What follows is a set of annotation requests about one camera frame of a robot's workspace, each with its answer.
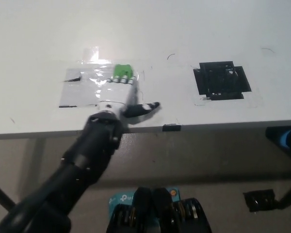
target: green object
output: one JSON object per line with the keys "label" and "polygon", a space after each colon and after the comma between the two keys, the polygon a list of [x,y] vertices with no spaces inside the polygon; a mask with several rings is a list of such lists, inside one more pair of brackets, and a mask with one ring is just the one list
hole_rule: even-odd
{"label": "green object", "polygon": [[131,79],[133,77],[133,70],[131,65],[115,65],[113,70],[113,78],[121,79],[123,76],[127,76],[127,79]]}

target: floor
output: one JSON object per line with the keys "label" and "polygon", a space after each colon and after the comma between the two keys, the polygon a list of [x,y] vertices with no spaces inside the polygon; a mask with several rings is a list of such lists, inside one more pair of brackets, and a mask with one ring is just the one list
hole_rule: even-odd
{"label": "floor", "polygon": [[[177,186],[197,198],[214,233],[291,233],[291,207],[250,213],[243,192],[291,186],[291,159],[264,129],[126,134],[100,181],[70,218],[72,233],[104,233],[108,201],[138,186]],[[75,138],[0,140],[0,187],[15,201],[37,188],[58,166]],[[0,207],[0,220],[6,211]]]}

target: transparent plastic sheet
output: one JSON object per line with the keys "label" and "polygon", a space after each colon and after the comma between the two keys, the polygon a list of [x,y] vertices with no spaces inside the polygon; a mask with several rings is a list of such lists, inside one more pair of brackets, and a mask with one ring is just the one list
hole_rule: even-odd
{"label": "transparent plastic sheet", "polygon": [[96,106],[101,89],[108,78],[112,78],[115,64],[125,64],[111,60],[99,59],[99,48],[84,50],[83,59],[76,62],[76,67],[66,71],[59,107]]}

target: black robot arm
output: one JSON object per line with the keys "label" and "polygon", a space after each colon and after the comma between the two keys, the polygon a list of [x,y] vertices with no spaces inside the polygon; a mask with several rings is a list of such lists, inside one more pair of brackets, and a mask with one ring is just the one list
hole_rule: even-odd
{"label": "black robot arm", "polygon": [[107,168],[122,134],[123,126],[112,113],[90,116],[60,167],[7,214],[0,222],[0,233],[70,232],[67,215]]}

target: tabletop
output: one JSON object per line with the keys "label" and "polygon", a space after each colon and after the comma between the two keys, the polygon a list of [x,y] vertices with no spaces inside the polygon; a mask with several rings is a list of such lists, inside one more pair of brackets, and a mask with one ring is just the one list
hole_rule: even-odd
{"label": "tabletop", "polygon": [[[243,67],[243,99],[199,94],[193,69],[220,61]],[[291,0],[0,0],[0,139],[78,133],[99,97],[59,108],[68,71],[116,63],[161,103],[127,132],[291,125]]]}

